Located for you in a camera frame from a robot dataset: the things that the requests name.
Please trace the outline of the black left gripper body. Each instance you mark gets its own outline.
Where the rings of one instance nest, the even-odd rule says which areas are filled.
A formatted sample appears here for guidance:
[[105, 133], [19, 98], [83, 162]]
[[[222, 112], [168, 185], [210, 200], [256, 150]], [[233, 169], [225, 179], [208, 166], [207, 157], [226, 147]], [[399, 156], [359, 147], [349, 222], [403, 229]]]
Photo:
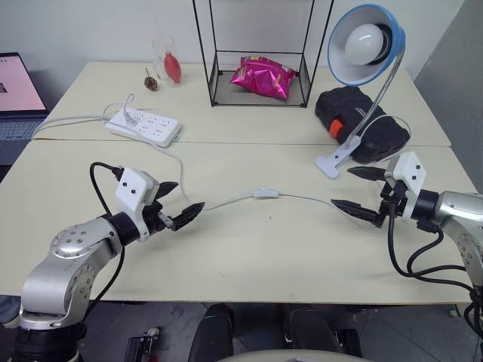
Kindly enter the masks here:
[[165, 229], [173, 232], [176, 230], [174, 220], [163, 213], [162, 208], [162, 204], [158, 201], [154, 201], [151, 205], [144, 207], [144, 222], [150, 236]]

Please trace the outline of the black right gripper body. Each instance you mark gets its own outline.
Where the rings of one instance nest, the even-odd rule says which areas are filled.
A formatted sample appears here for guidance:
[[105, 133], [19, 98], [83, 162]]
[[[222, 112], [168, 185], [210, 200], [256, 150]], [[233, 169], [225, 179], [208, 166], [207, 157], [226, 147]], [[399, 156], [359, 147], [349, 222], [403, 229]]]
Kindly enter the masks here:
[[380, 208], [378, 216], [376, 218], [375, 226], [380, 228], [387, 216], [391, 215], [391, 209], [393, 208], [394, 216], [402, 216], [406, 207], [408, 198], [406, 197], [406, 191], [408, 188], [401, 181], [398, 180], [394, 186], [391, 186], [388, 182], [385, 183], [380, 197]]

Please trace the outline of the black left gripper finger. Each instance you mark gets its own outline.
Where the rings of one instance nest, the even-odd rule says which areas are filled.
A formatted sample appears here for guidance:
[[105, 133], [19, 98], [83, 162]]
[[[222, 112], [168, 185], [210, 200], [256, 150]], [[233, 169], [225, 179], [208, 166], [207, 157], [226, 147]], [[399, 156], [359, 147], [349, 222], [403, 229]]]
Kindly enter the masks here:
[[171, 193], [176, 187], [178, 187], [178, 182], [167, 181], [161, 182], [158, 185], [158, 191], [155, 194], [155, 199], [158, 200], [164, 196]]
[[171, 226], [171, 230], [175, 232], [192, 222], [201, 213], [204, 206], [204, 202], [198, 202], [183, 209], [181, 214], [172, 219], [173, 225]]

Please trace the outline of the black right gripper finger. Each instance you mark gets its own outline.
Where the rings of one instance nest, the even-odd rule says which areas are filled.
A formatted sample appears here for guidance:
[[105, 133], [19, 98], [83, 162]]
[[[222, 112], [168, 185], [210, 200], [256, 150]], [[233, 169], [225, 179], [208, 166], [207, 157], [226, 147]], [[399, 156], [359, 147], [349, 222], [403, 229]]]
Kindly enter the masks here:
[[347, 169], [348, 173], [370, 181], [384, 181], [385, 170], [380, 167], [357, 166]]
[[331, 199], [331, 203], [349, 216], [362, 219], [376, 227], [380, 227], [380, 215], [374, 210], [367, 209], [360, 204], [347, 200]]

